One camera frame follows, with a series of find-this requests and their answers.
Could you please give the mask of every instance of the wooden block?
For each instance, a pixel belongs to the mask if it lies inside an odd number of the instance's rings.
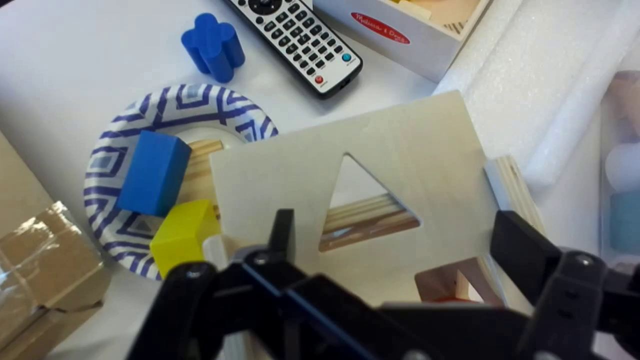
[[[408,0],[412,9],[425,9],[430,17],[429,23],[441,25],[461,35],[466,23],[472,19],[481,0]]]
[[[500,157],[485,164],[487,180],[493,186],[500,210],[514,210],[541,234],[546,234],[542,217],[513,157]]]
[[[217,207],[211,157],[214,152],[225,151],[225,143],[223,141],[201,141],[201,143],[192,143],[189,146],[192,148],[192,157],[190,157],[186,172],[184,172],[182,189],[179,194],[179,205],[209,198]]]
[[[478,292],[485,305],[504,306],[493,289],[493,275],[478,259],[421,272],[416,286],[423,303],[476,303],[472,292]]]

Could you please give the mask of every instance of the cardboard box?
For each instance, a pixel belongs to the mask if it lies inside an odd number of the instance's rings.
[[[0,237],[51,205],[53,198],[0,133]]]
[[[0,239],[0,358],[44,358],[100,306],[109,275],[57,202]]]
[[[314,10],[376,53],[441,83],[490,0],[314,0]]]

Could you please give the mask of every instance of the blue foam shape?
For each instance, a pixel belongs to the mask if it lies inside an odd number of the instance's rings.
[[[218,83],[231,83],[235,79],[235,67],[228,63],[221,40],[201,47],[201,57],[209,69],[209,75]]]
[[[196,21],[194,21],[194,28],[201,31],[201,28],[217,28],[218,27],[218,19],[214,14],[198,14]]]
[[[179,200],[190,152],[176,136],[142,133],[116,207],[166,217]]]
[[[227,23],[223,23],[218,27],[218,33],[221,33],[223,48],[225,48],[225,55],[227,55],[228,63],[235,69],[240,69],[245,65],[245,53],[243,53],[236,28],[227,25]]]
[[[202,75],[209,75],[209,69],[201,57],[201,50],[196,48],[194,31],[186,31],[180,40],[182,40],[184,50],[192,57],[198,71]]]
[[[610,242],[615,251],[640,255],[640,191],[613,197]]]
[[[182,47],[198,71],[214,77],[218,83],[231,83],[235,69],[245,65],[245,53],[235,27],[218,25],[212,14],[196,17],[194,31],[182,35]]]

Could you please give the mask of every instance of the white surface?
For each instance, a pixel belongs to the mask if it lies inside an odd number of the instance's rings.
[[[586,65],[580,69],[570,93],[546,128],[542,143],[529,159],[524,176],[535,191],[548,191],[555,186],[566,163],[572,159],[619,65],[638,35],[638,19],[640,3],[622,0],[613,14],[608,28],[599,39],[597,47],[593,47],[593,57],[588,57]]]
[[[548,191],[638,33],[640,3],[535,0],[513,21],[500,17],[514,9],[497,5],[494,27],[478,28],[438,93],[462,88],[488,157],[513,154],[529,184]]]
[[[637,37],[630,53],[622,61],[621,71],[640,71],[640,35]]]
[[[577,7],[568,17],[582,14],[582,9]],[[259,102],[282,133],[387,108],[435,91],[429,80],[351,43],[365,58],[365,72],[338,99],[314,101],[221,0],[16,0],[0,10],[0,130],[51,194],[65,200],[79,220],[85,220],[80,191],[87,159],[111,119],[129,102],[160,87],[209,80],[196,72],[180,47],[180,35],[201,13],[214,13],[236,25],[248,63],[236,72],[231,88]],[[544,33],[535,23],[520,31],[529,40],[536,39],[535,31]],[[466,77],[471,75],[465,75],[465,67],[462,72],[453,75],[453,79]],[[488,75],[475,80],[475,87],[481,84],[500,87]],[[513,87],[504,93],[527,96],[536,88]],[[476,106],[481,101],[487,108],[494,108],[493,125],[507,128],[497,133],[494,141],[514,136],[507,125],[527,120],[504,119],[500,106],[507,101],[500,96],[476,93]],[[472,119],[481,116],[475,106],[471,111]],[[519,134],[516,141],[527,144],[536,144],[541,139],[529,133]],[[548,234],[558,244],[597,253],[597,194],[599,128],[593,128],[560,182],[544,198],[536,198]],[[157,290],[159,284],[119,271],[107,309],[53,358],[122,358]]]

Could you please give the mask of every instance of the remote control button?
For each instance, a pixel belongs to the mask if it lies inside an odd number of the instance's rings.
[[[310,27],[314,27],[314,19],[308,19],[302,25],[305,25],[305,28],[310,28]]]
[[[308,40],[313,40],[308,35],[298,39],[298,45],[306,45]]]
[[[298,47],[297,45],[290,45],[289,48],[287,48],[287,55],[295,55],[298,50]]]
[[[323,33],[323,27],[314,27],[314,28],[313,28],[313,35],[321,35],[321,33]]]
[[[281,13],[281,14],[277,17],[279,23],[284,23],[287,19],[289,19],[287,13]]]
[[[248,7],[256,14],[274,14],[282,7],[282,0],[248,0]]]
[[[292,37],[295,37],[295,39],[298,39],[300,35],[302,35],[302,28],[300,28],[300,27],[292,31]]]
[[[281,47],[289,47],[292,40],[289,37],[281,39]]]
[[[281,39],[282,37],[282,31],[279,28],[274,35],[272,35],[272,39],[277,40],[277,39]]]
[[[264,33],[271,33],[277,28],[277,23],[267,23]]]
[[[298,13],[297,19],[302,23],[308,14],[306,13]]]
[[[290,28],[295,28],[295,27],[297,27],[295,21],[284,23],[284,31],[290,31]]]

